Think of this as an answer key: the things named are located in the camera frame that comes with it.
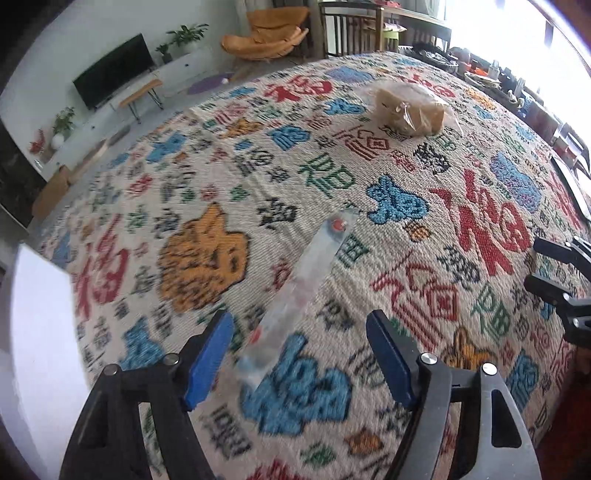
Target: carpet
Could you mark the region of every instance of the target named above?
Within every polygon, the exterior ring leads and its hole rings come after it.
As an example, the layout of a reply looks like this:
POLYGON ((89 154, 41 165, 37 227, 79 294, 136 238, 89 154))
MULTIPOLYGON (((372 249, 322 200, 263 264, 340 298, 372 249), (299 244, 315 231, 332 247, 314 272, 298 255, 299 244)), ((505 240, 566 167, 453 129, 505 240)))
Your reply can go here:
MULTIPOLYGON (((381 479, 408 424, 365 337, 382 309, 421 351, 506 379, 531 437, 545 432, 573 347, 552 306, 527 293, 538 272, 582 295, 536 236, 589 238, 521 120, 459 79, 391 53, 296 66, 218 93, 139 138, 45 232, 39 251, 73 279, 89 382, 111 362, 158 361, 228 309, 235 334, 190 418, 227 480, 381 479), (446 128, 409 138, 358 89, 419 83, 453 108, 446 128), (262 388, 234 363, 324 219, 361 211, 332 272, 290 332, 262 388)), ((149 406, 152 473, 165 476, 149 406)), ((449 465, 450 411, 440 464, 449 465)))

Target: silver bolt head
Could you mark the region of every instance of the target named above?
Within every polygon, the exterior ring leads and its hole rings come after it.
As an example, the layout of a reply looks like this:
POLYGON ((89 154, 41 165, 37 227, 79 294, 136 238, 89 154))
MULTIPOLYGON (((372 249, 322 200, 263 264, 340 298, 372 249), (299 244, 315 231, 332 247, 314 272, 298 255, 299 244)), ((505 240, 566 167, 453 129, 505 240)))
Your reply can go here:
POLYGON ((164 365, 168 365, 169 367, 171 367, 172 365, 176 365, 179 360, 180 357, 177 353, 167 353, 166 355, 164 355, 163 363, 164 365))
POLYGON ((103 373, 105 375, 115 375, 119 371, 119 365, 117 364, 109 364, 103 369, 103 373))
POLYGON ((486 373, 487 375, 496 375, 496 367, 493 364, 483 364, 482 365, 482 371, 484 373, 486 373))
POLYGON ((425 352, 421 355, 421 362, 427 365, 435 365, 437 363, 437 357, 432 353, 425 352))

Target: wooden bench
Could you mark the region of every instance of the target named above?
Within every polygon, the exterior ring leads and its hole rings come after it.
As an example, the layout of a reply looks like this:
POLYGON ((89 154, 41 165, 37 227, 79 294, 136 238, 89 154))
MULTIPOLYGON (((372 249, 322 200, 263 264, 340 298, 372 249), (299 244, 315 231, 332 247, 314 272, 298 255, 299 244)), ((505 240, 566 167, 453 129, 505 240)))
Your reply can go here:
POLYGON ((141 120, 139 119, 138 109, 135 106, 135 101, 138 98, 140 98, 142 95, 147 93, 148 95, 150 95, 150 98, 156 103, 156 105, 158 105, 158 107, 160 107, 160 109, 163 110, 164 107, 162 106, 162 101, 160 101, 160 98, 158 97, 156 90, 154 90, 156 87, 160 87, 162 85, 163 85, 163 83, 162 83, 162 80, 160 80, 160 79, 150 80, 143 87, 136 90, 134 93, 129 95, 127 98, 121 100, 119 102, 119 107, 121 108, 124 106, 129 106, 129 110, 131 110, 131 113, 134 114, 135 119, 140 124, 141 120))

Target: tv stand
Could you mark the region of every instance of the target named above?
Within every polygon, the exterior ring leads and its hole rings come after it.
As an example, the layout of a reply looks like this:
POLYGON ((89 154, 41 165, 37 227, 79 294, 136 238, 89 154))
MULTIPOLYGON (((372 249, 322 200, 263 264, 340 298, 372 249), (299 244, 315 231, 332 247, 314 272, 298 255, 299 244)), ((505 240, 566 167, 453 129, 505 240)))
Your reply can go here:
MULTIPOLYGON (((153 72, 134 79, 128 86, 116 92, 110 100, 98 107, 94 113, 91 113, 89 119, 83 125, 76 127, 51 160, 38 169, 39 173, 45 180, 49 181, 51 176, 62 165, 74 171, 97 142, 102 138, 109 138, 116 131, 129 124, 131 116, 120 108, 121 102, 134 96, 151 82, 155 80, 159 82, 153 84, 148 91, 152 93, 151 89, 153 88, 154 93, 157 92, 157 96, 154 96, 154 102, 157 104, 156 100, 158 100, 162 104, 160 99, 171 98, 206 76, 224 72, 224 67, 230 65, 230 57, 228 57, 227 63, 219 60, 214 61, 211 46, 202 45, 194 52, 183 55, 170 63, 162 65, 153 72)), ((137 109, 135 109, 135 106, 133 107, 138 117, 145 114, 148 108, 153 108, 154 105, 151 101, 142 101, 140 97, 141 95, 135 98, 137 109)))

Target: orange chair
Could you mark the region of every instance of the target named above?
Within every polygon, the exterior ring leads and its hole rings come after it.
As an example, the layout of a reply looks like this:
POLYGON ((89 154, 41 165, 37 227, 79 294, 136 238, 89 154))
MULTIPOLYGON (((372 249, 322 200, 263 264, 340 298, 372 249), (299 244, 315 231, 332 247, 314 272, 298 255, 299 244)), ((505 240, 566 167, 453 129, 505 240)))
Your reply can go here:
POLYGON ((306 7, 281 7, 247 12, 250 37, 224 35, 222 48, 244 60, 270 60, 283 57, 304 40, 308 29, 300 25, 308 16, 306 7))

